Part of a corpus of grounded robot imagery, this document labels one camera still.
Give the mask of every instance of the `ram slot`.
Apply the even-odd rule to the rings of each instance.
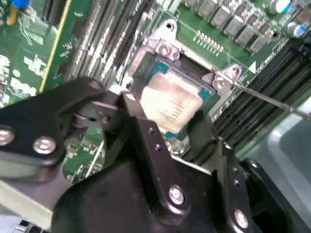
[[[80,42],[77,46],[77,49],[73,55],[71,64],[68,68],[67,73],[65,74],[64,81],[68,82],[72,78],[76,78],[77,73],[79,72],[84,57],[86,55],[87,48],[90,45],[90,42],[93,38],[94,32],[96,31],[100,17],[104,14],[106,10],[106,5],[108,1],[93,0],[90,8],[90,13],[87,17],[86,24],[84,26],[83,32],[80,36]]]

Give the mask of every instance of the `screw head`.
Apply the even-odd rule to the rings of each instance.
[[[7,129],[0,129],[0,146],[5,146],[14,140],[14,133]]]
[[[234,217],[235,217],[235,220],[237,221],[237,223],[240,227],[242,227],[244,229],[246,229],[248,227],[247,218],[241,210],[234,211]]]
[[[33,149],[38,154],[51,154],[56,149],[56,143],[53,138],[42,136],[34,142]]]
[[[166,44],[163,44],[159,47],[159,53],[162,56],[168,56],[171,54],[171,52],[172,52],[172,48]]]
[[[257,164],[254,161],[251,161],[250,164],[252,165],[252,167],[257,168]]]
[[[184,203],[185,200],[184,194],[177,187],[170,187],[169,196],[172,202],[174,202],[176,205],[181,205],[182,203]]]

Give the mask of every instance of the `screw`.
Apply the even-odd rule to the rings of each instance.
[[[247,218],[241,210],[234,211],[234,217],[235,217],[235,220],[237,221],[237,223],[240,227],[242,227],[244,229],[246,229],[248,227]]]
[[[11,143],[14,139],[14,133],[7,129],[0,130],[0,146],[5,146]]]
[[[176,205],[181,205],[182,203],[184,203],[184,200],[185,200],[184,194],[177,187],[170,187],[169,196],[170,196],[172,202],[174,202]]]
[[[224,87],[224,82],[217,82],[216,86],[219,90],[221,90]]]
[[[251,161],[250,164],[251,164],[254,168],[257,168],[257,167],[258,167],[257,164],[255,164],[254,161]]]
[[[162,56],[168,56],[171,54],[171,52],[172,52],[172,48],[166,44],[161,45],[159,48],[159,53]]]
[[[135,98],[132,94],[127,93],[126,96],[127,96],[127,98],[129,98],[130,100],[136,101],[136,98]]]
[[[145,45],[145,46],[146,46],[146,45],[148,44],[148,42],[149,42],[148,39],[145,38],[145,39],[143,40],[143,42],[142,42],[142,45]]]
[[[39,154],[51,154],[56,149],[56,143],[52,138],[42,136],[34,142],[33,149]]]

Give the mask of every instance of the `black dimm slot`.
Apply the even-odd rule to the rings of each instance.
[[[88,69],[92,61],[94,52],[96,48],[98,47],[101,39],[104,37],[106,31],[109,29],[109,27],[110,27],[110,30],[116,27],[117,20],[114,20],[111,23],[111,25],[110,25],[110,22],[116,11],[118,2],[119,2],[118,0],[113,0],[113,1],[110,1],[110,3],[108,4],[106,14],[104,14],[101,17],[96,33],[93,35],[92,41],[89,47],[87,48],[85,57],[83,59],[83,62],[81,63],[82,66],[77,74],[78,76],[80,77],[88,76],[89,78],[91,77],[90,75],[88,75]],[[117,10],[118,11],[117,18],[120,17],[120,14],[123,12],[124,6],[126,3],[127,3],[127,0],[125,0],[124,3],[120,6],[120,8]]]
[[[279,64],[284,64],[287,59],[290,59],[292,57],[292,52],[285,50],[284,52],[280,52],[281,54],[285,54],[285,56],[277,56],[273,59],[273,62]],[[279,67],[273,66],[272,62],[270,62],[264,71],[262,71],[256,78],[253,80],[253,82],[249,85],[249,88],[252,88],[254,90],[259,91],[263,85],[266,84],[268,80],[271,79],[271,72],[276,72]],[[223,114],[216,120],[215,127],[217,130],[220,130],[222,127],[225,126],[225,120],[231,115],[234,110],[239,111],[241,106],[245,105],[250,98],[252,98],[251,95],[242,92],[236,100],[233,101],[233,103],[223,112]]]
[[[287,100],[288,104],[293,104],[301,95],[311,89],[311,79],[307,78],[306,80],[307,82],[302,84],[301,87],[294,94],[289,93],[288,96],[284,98],[285,100]],[[234,147],[236,147],[237,149],[241,149],[253,138],[255,138],[255,136],[261,130],[265,129],[271,121],[275,120],[283,112],[284,111],[282,109],[273,106],[273,110],[271,111],[271,113],[269,113],[269,118],[266,118],[259,126],[254,129],[254,131],[252,131],[252,133],[247,134],[246,137],[242,137],[242,140],[236,141]]]
[[[295,76],[297,77],[297,79],[292,79],[288,83],[284,83],[281,91],[279,91],[278,95],[275,96],[275,99],[285,102],[287,104],[292,104],[296,100],[295,98],[292,97],[292,95],[297,96],[295,93],[297,92],[297,89],[301,87],[305,89],[305,84],[308,81],[310,81],[310,79],[307,77],[310,73],[311,73],[310,67],[305,66],[304,68],[302,68],[302,70],[298,71]],[[255,132],[256,131],[255,128],[262,128],[263,127],[261,123],[262,121],[272,122],[274,120],[272,118],[273,109],[276,110],[278,108],[274,107],[269,103],[266,103],[266,106],[261,108],[261,111],[258,112],[257,116],[250,119],[248,125],[245,125],[243,128],[241,128],[240,133],[243,131],[244,133],[241,133],[239,137],[237,137],[236,135],[233,135],[231,137],[235,141],[232,144],[236,145],[239,141],[243,140],[245,136],[249,134],[249,132]]]
[[[274,75],[271,75],[271,74],[272,73],[275,74],[276,72],[278,72],[281,69],[281,67],[283,67],[284,64],[287,63],[287,61],[292,58],[292,56],[293,56],[293,53],[290,52],[290,53],[287,53],[284,57],[278,57],[275,62],[276,63],[281,62],[282,65],[281,66],[273,66],[273,65],[268,66],[267,71],[263,74],[260,74],[256,78],[256,80],[259,80],[259,82],[255,84],[256,87],[254,85],[251,85],[250,88],[255,89],[260,92],[272,80]],[[234,101],[235,104],[228,108],[230,112],[230,117],[225,119],[225,121],[223,121],[222,124],[217,127],[218,131],[223,129],[231,121],[234,115],[238,114],[248,104],[249,101],[254,99],[253,96],[246,94],[246,93],[242,93],[238,98],[240,99],[240,101],[238,101],[237,103]]]
[[[284,52],[280,52],[279,55],[267,65],[265,70],[263,70],[248,87],[260,92],[260,90],[273,78],[273,75],[271,74],[277,73],[284,66],[284,64],[286,64],[287,61],[294,56],[294,54],[295,53],[293,51],[288,49],[285,49],[285,55]],[[251,95],[244,92],[241,93],[214,122],[216,129],[220,131],[223,127],[225,127],[230,122],[231,116],[237,114],[237,112],[239,112],[251,99]]]
[[[311,89],[311,79],[310,78],[306,78],[305,80],[307,82],[306,83],[301,83],[299,89],[295,93],[290,93],[290,92],[287,93],[287,96],[283,99],[283,101],[287,100],[286,102],[288,104],[293,104],[301,95],[303,95],[308,90],[310,90]],[[274,105],[271,105],[271,104],[269,104],[269,105],[272,108],[272,110],[269,111],[268,114],[266,114],[269,117],[264,116],[261,119],[261,122],[259,122],[260,125],[258,125],[256,129],[248,130],[246,133],[243,133],[242,136],[239,137],[239,138],[241,138],[241,140],[234,141],[233,143],[229,142],[229,144],[232,145],[236,150],[240,150],[248,142],[250,142],[252,139],[254,139],[259,131],[265,129],[270,124],[270,122],[275,120],[280,114],[282,114],[284,112],[284,110],[282,110],[280,108],[277,108]],[[192,162],[195,162],[196,164],[201,166],[208,160],[210,155],[211,154],[206,153],[204,155],[204,157],[200,156],[199,158],[196,158],[196,159],[192,160]]]
[[[89,47],[95,31],[98,28],[100,18],[105,14],[107,2],[104,1],[103,5],[100,0],[93,0],[90,12],[87,16],[83,31],[76,43],[76,51],[71,60],[71,64],[65,74],[64,81],[68,82],[72,78],[77,78],[79,70],[85,59],[87,48]]]
[[[277,91],[278,94],[274,94],[274,99],[287,102],[286,99],[284,100],[285,96],[288,95],[288,93],[294,93],[295,87],[301,83],[301,81],[306,77],[306,75],[309,73],[309,68],[304,68],[302,71],[297,71],[297,74],[295,77],[299,77],[298,79],[292,79],[288,83],[283,83],[282,87]],[[237,140],[239,140],[240,137],[244,137],[245,134],[248,134],[249,132],[252,132],[252,128],[254,125],[258,125],[258,122],[261,119],[271,118],[270,117],[270,110],[274,108],[273,105],[263,102],[262,106],[256,111],[255,115],[253,115],[243,126],[239,128],[239,130],[232,132],[231,136],[227,137],[228,141],[232,144],[235,144]]]
[[[273,92],[275,92],[276,89],[281,86],[286,79],[289,78],[290,75],[292,75],[298,67],[301,65],[301,61],[297,61],[297,59],[294,59],[291,63],[295,62],[294,66],[287,66],[285,69],[277,75],[274,82],[270,85],[266,85],[266,88],[262,91],[263,94],[274,97]],[[252,98],[252,100],[248,103],[246,108],[250,109],[249,111],[243,111],[240,114],[236,114],[232,121],[230,122],[230,126],[223,128],[223,130],[220,131],[220,134],[224,138],[228,138],[230,134],[234,133],[236,130],[240,130],[239,128],[241,125],[248,120],[251,115],[256,112],[258,109],[262,109],[263,106],[261,106],[264,102],[263,100],[260,100],[258,98]]]
[[[129,2],[127,2],[126,8],[118,20],[117,27],[112,33],[111,40],[109,40],[107,46],[105,46],[105,48],[102,49],[102,53],[101,53],[102,59],[98,58],[96,61],[96,64],[98,64],[98,65],[94,67],[94,68],[96,68],[95,73],[93,75],[94,79],[96,79],[96,80],[101,79],[101,75],[104,71],[105,64],[106,64],[109,56],[111,55],[111,53],[115,49],[116,45],[118,45],[118,43],[120,43],[120,40],[123,40],[122,34],[127,31],[126,29],[128,28],[129,23],[130,23],[131,14],[134,11],[135,6],[136,6],[135,3],[136,3],[136,0],[130,0]]]

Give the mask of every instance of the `expansion slot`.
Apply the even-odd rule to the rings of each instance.
[[[69,66],[64,78],[66,82],[69,81],[72,76],[75,77],[75,73],[79,72],[81,64],[86,56],[87,48],[90,46],[94,32],[99,25],[99,19],[101,15],[104,14],[107,2],[108,1],[104,1],[104,3],[101,3],[100,0],[92,1],[90,14],[87,17],[85,27],[80,36],[81,42],[79,43],[79,46],[73,55],[71,65]]]
[[[61,19],[59,27],[58,27],[58,33],[57,33],[57,36],[55,38],[55,41],[54,41],[54,44],[53,44],[53,48],[52,48],[52,51],[51,51],[51,54],[50,54],[50,58],[49,58],[49,61],[48,61],[48,64],[47,64],[47,69],[45,71],[45,75],[44,75],[44,78],[42,80],[42,84],[41,84],[41,87],[40,87],[40,92],[43,92],[45,83],[47,81],[48,74],[49,74],[49,71],[50,71],[50,68],[51,68],[51,64],[52,64],[53,59],[54,59],[54,55],[55,55],[55,52],[56,52],[56,49],[57,49],[58,42],[59,42],[59,39],[61,37],[62,31],[63,31],[63,28],[64,28],[64,24],[65,24],[66,17],[67,17],[68,12],[69,12],[69,8],[70,8],[70,5],[71,5],[71,2],[72,2],[72,0],[67,0],[67,3],[65,5],[63,16],[62,16],[62,19]]]

